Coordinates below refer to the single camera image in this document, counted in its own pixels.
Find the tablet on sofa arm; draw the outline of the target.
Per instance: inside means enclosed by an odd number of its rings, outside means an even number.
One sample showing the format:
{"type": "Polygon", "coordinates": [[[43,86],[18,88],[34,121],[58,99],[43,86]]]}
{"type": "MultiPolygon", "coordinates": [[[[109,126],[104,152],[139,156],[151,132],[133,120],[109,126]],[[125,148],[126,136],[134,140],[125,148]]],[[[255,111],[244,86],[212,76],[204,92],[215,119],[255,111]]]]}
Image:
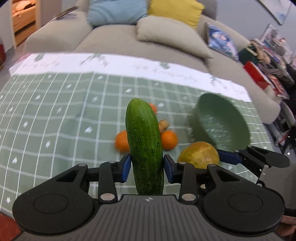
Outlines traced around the tablet on sofa arm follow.
{"type": "Polygon", "coordinates": [[[60,19],[73,19],[77,16],[76,13],[74,13],[75,10],[78,9],[78,6],[73,6],[57,15],[55,15],[55,17],[52,18],[53,20],[60,20],[60,19]]]}

